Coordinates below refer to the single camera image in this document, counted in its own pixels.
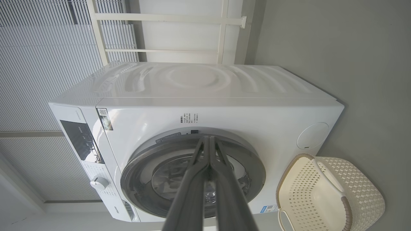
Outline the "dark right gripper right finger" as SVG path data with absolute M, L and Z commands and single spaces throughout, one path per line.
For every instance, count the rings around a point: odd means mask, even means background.
M 210 179 L 215 184 L 218 231 L 258 231 L 221 141 L 210 137 Z

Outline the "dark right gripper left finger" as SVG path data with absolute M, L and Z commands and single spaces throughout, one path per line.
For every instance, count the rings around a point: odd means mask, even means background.
M 204 187 L 209 165 L 210 136 L 203 136 L 189 161 L 163 225 L 163 231 L 202 231 L 204 229 Z

